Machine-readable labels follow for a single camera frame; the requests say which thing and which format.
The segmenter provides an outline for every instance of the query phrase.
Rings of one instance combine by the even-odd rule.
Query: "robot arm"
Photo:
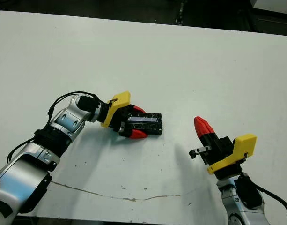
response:
[[[265,192],[282,203],[287,203],[251,181],[240,166],[253,155],[257,137],[243,135],[231,142],[229,137],[218,138],[211,126],[201,117],[194,118],[198,138],[203,147],[190,151],[191,158],[201,155],[209,174],[215,174],[229,225],[269,225],[264,214]]]
[[[115,95],[108,103],[94,94],[76,94],[69,106],[52,119],[55,105],[72,93],[54,102],[45,127],[24,142],[26,145],[13,159],[12,151],[7,164],[0,170],[0,225],[10,225],[18,213],[34,209],[52,180],[49,172],[59,164],[60,157],[86,121],[99,121],[103,127],[111,127],[119,135],[130,138],[162,133],[161,114],[145,113],[131,105],[128,91]]]
[[[90,95],[73,96],[69,106],[37,130],[34,140],[0,170],[0,225],[11,224],[18,213],[34,209],[52,180],[49,171],[59,164],[85,121],[95,122],[107,113],[101,108],[106,108],[105,103]]]

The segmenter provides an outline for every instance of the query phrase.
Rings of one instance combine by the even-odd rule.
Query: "black rectangular object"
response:
[[[141,130],[148,135],[162,134],[161,113],[130,112],[125,121],[125,130]]]

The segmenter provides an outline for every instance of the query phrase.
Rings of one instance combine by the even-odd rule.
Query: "table surface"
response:
[[[162,113],[144,140],[88,123],[30,215],[157,224],[227,224],[193,118],[218,136],[258,136],[243,170],[287,200],[287,37],[0,11],[0,168],[47,120],[58,96],[83,90]],[[56,111],[68,105],[68,100]],[[264,195],[271,224],[287,223]]]

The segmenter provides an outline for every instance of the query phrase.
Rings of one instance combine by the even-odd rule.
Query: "black wire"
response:
[[[49,117],[48,117],[48,121],[47,121],[45,127],[47,127],[47,126],[50,124],[50,122],[51,122],[52,115],[53,115],[53,113],[54,113],[55,105],[58,104],[59,102],[61,102],[61,101],[62,101],[63,99],[65,99],[66,97],[72,96],[72,95],[75,95],[75,94],[87,94],[87,95],[90,95],[90,96],[92,96],[93,98],[99,100],[100,102],[104,103],[104,102],[101,101],[95,94],[92,94],[92,93],[88,93],[88,92],[85,92],[85,91],[73,91],[73,92],[69,92],[69,93],[67,93],[67,94],[65,94],[65,95],[62,95],[62,96],[60,96],[59,98],[57,98],[57,99],[54,101],[54,103],[51,105],[51,107],[50,107],[50,109],[49,109],[49,111],[48,111],[48,116],[49,116]],[[22,147],[23,145],[25,145],[26,143],[28,143],[28,142],[30,142],[30,141],[32,141],[32,140],[34,140],[34,139],[35,139],[35,137],[32,137],[32,138],[30,138],[29,140],[26,140],[25,142],[23,142],[23,143],[21,143],[20,145],[16,146],[11,152],[9,152],[9,154],[8,154],[8,156],[7,156],[7,160],[6,160],[7,163],[10,162],[13,153],[14,153],[19,147]]]
[[[240,175],[243,177],[243,178],[246,178],[246,176],[243,174],[243,172],[240,172]],[[274,198],[275,200],[277,200],[278,202],[280,202],[286,209],[287,211],[287,202],[283,199],[281,199],[280,197],[278,197],[276,194],[260,187],[259,185],[255,184],[254,182],[251,181],[251,183],[256,187],[257,190],[261,191],[261,192],[264,192],[265,194],[267,194],[268,196],[270,196],[271,198]]]
[[[30,138],[29,140],[26,140],[25,142],[21,143],[20,145],[17,145],[11,152],[9,152],[8,156],[7,156],[7,163],[10,162],[11,158],[12,158],[12,155],[13,153],[19,148],[19,147],[22,147],[23,145],[25,145],[26,143],[34,140],[35,137],[32,137]]]

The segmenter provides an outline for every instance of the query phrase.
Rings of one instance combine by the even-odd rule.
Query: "dark floor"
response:
[[[0,10],[287,35],[287,15],[249,0],[0,0]]]

